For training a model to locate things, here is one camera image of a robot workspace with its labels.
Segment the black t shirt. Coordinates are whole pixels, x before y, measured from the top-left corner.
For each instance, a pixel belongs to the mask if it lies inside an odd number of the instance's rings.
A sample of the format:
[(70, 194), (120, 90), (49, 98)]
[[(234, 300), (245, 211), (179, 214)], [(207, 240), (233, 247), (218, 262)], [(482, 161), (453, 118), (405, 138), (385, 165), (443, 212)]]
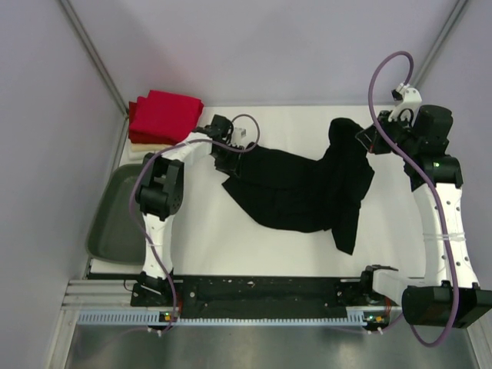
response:
[(362, 130), (349, 118), (332, 120), (329, 146), (318, 160), (249, 145), (247, 153), (222, 155), (215, 164), (228, 175), (223, 188), (260, 225), (330, 231), (336, 248), (353, 254), (361, 202), (374, 177), (367, 151), (356, 139)]

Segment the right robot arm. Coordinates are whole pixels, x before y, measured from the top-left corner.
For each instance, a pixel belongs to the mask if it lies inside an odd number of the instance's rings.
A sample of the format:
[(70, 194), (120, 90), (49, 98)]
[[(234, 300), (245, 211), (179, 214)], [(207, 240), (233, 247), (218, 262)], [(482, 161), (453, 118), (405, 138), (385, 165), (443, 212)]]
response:
[(404, 173), (421, 217), (425, 272), (410, 278), (393, 267), (372, 266), (372, 278), (359, 284), (368, 304), (384, 297), (400, 305), (412, 326), (466, 328), (491, 309), (491, 292), (480, 287), (467, 251), (461, 217), (464, 184), (460, 162), (447, 154), (453, 125), (449, 109), (423, 105), (418, 112), (381, 111), (378, 123), (357, 139), (375, 155), (395, 153), (404, 159)]

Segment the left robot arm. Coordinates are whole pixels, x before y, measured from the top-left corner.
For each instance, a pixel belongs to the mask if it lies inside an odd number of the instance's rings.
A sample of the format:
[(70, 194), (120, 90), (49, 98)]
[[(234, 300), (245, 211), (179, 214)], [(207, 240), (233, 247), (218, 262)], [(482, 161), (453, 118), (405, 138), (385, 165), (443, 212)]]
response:
[(169, 303), (175, 293), (173, 284), (165, 279), (173, 269), (171, 236), (184, 200), (185, 170), (211, 156), (216, 170), (230, 171), (233, 160), (244, 152), (234, 140), (244, 136), (245, 130), (236, 129), (233, 120), (215, 115), (209, 125), (194, 129), (182, 143), (145, 155), (133, 196), (145, 227), (142, 274), (153, 280), (147, 293), (156, 304)]

